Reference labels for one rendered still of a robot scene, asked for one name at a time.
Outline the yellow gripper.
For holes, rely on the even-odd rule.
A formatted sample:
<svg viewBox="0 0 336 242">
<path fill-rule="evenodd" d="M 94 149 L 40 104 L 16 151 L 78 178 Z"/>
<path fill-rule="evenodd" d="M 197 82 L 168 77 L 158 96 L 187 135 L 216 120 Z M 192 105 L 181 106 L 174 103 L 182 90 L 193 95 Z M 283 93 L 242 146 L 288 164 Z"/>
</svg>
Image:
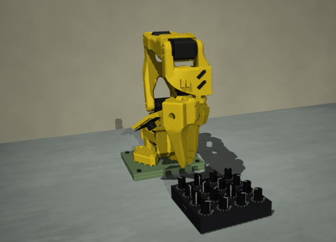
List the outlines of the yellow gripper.
<svg viewBox="0 0 336 242">
<path fill-rule="evenodd" d="M 155 121 L 163 118 L 163 126 L 170 138 L 175 156 L 181 168 L 193 163 L 197 147 L 200 126 L 205 124 L 209 115 L 207 97 L 196 99 L 195 95 L 176 96 L 162 102 L 162 110 L 149 114 L 131 128 L 135 131 L 147 127 L 156 128 Z"/>
</svg>

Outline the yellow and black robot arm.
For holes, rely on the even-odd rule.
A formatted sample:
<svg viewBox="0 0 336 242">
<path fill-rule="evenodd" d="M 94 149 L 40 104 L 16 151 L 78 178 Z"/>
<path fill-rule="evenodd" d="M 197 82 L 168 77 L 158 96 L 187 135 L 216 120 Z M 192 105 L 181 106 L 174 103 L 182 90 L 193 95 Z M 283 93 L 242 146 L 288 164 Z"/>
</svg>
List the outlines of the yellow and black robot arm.
<svg viewBox="0 0 336 242">
<path fill-rule="evenodd" d="M 165 99 L 176 96 L 212 95 L 212 68 L 204 56 L 201 40 L 191 33 L 179 34 L 171 31 L 154 31 L 143 34 L 144 64 L 143 84 L 145 107 L 149 114 L 162 110 Z M 162 60 L 158 62 L 155 54 Z M 174 62 L 193 61 L 193 66 L 175 66 Z M 154 98 L 154 89 L 159 77 L 166 82 L 170 97 Z M 152 112 L 153 111 L 153 112 Z M 163 126 L 163 118 L 155 121 L 156 128 L 143 128 L 144 145 L 136 146 L 133 160 L 156 166 L 159 157 L 176 160 L 170 138 Z M 156 147 L 155 147 L 156 146 Z"/>
</svg>

